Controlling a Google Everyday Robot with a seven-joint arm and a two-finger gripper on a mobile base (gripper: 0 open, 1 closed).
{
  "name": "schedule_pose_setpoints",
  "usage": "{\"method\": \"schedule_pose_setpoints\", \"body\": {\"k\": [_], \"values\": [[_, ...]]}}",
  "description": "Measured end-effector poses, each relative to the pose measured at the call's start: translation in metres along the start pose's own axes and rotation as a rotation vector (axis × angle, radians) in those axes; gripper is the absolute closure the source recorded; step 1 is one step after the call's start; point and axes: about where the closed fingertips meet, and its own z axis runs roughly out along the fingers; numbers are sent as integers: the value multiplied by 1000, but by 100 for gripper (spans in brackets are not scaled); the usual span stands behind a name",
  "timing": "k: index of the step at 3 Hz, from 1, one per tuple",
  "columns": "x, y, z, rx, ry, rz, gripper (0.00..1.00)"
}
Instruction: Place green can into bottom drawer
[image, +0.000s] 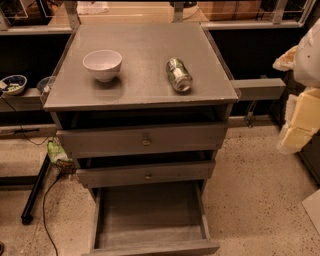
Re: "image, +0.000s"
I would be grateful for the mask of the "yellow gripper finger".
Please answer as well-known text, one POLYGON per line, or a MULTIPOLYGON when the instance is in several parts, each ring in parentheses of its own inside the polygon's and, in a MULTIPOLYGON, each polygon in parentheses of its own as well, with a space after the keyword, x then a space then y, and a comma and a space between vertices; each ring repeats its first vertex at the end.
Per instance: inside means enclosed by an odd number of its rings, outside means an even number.
POLYGON ((285 155, 300 152, 319 130, 320 89, 310 87, 298 96, 290 94, 276 148, 285 155))

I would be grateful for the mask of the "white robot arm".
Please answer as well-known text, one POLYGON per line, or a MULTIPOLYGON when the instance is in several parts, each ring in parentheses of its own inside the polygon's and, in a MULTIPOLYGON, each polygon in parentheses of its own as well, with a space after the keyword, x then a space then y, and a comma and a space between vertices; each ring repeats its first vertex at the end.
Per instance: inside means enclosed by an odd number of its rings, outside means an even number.
POLYGON ((294 80, 305 87, 298 96, 288 96, 285 124, 277 142, 279 152, 294 154, 320 130, 320 19, 298 45, 275 60, 273 68, 292 70, 294 80))

